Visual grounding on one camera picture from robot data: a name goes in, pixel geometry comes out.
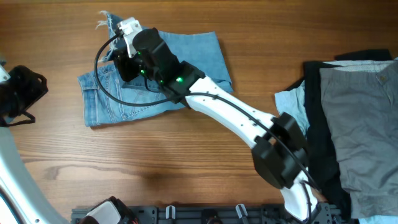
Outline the light blue denim jeans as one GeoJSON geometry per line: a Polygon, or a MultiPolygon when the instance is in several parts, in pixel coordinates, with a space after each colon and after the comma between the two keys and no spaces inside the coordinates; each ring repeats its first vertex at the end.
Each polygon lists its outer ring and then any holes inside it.
{"type": "MultiPolygon", "coordinates": [[[[161,31],[159,34],[180,61],[196,66],[224,91],[232,92],[232,81],[215,32],[173,34],[161,31]]],[[[164,100],[165,96],[159,93],[154,81],[146,82],[143,77],[123,81],[111,60],[117,50],[125,48],[125,41],[114,40],[106,55],[99,60],[105,65],[98,67],[97,72],[78,77],[87,127],[149,118],[184,107],[181,103],[172,102],[156,105],[155,101],[164,100]]]]}

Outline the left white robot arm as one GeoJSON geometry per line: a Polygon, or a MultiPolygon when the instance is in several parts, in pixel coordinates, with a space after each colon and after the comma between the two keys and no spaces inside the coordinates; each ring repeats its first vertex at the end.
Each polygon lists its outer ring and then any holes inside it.
{"type": "Polygon", "coordinates": [[[1,67],[1,199],[17,223],[68,223],[38,188],[9,130],[35,123],[27,110],[47,92],[43,75],[23,65],[9,72],[1,67]]]}

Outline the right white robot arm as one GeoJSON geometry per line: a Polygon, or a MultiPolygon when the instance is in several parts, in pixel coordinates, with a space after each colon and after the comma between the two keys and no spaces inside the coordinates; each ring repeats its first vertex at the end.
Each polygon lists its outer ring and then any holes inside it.
{"type": "Polygon", "coordinates": [[[256,172],[280,190],[285,210],[299,222],[313,221],[318,200],[307,170],[310,153],[291,115],[275,117],[225,92],[203,71],[179,61],[155,28],[118,27],[115,37],[127,45],[116,59],[123,79],[141,75],[154,81],[166,101],[182,103],[235,133],[251,149],[256,172]]]}

